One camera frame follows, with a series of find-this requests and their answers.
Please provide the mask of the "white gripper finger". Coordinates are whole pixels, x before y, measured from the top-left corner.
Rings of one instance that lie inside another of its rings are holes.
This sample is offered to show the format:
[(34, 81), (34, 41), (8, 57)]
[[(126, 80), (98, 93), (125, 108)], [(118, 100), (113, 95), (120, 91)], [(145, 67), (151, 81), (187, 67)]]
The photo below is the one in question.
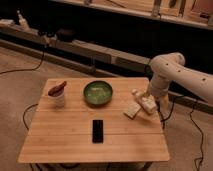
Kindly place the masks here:
[(124, 110), (124, 114), (130, 119), (134, 119), (137, 113), (140, 111), (141, 106), (136, 102), (131, 102)]

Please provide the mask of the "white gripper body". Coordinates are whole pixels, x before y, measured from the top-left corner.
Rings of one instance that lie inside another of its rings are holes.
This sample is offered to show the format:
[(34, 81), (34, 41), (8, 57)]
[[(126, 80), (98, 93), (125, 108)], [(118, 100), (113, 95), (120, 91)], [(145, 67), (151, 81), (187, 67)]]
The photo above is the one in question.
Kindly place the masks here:
[(132, 90), (132, 95), (135, 101), (149, 114), (152, 115), (157, 111), (157, 105), (154, 100), (149, 96), (146, 96), (141, 91), (137, 89)]

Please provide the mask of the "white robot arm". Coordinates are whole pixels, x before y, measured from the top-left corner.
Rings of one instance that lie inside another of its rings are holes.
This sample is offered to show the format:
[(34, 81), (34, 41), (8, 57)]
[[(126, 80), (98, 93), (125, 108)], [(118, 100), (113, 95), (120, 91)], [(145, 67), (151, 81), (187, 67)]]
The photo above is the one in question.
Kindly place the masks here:
[(157, 111), (154, 99), (160, 101), (161, 107), (167, 107), (171, 82), (179, 84), (213, 105), (213, 75), (185, 67), (185, 58), (181, 53), (158, 55), (150, 61), (150, 67), (153, 76), (147, 90), (144, 93), (132, 90), (134, 102), (126, 113), (131, 119), (141, 108), (153, 115)]

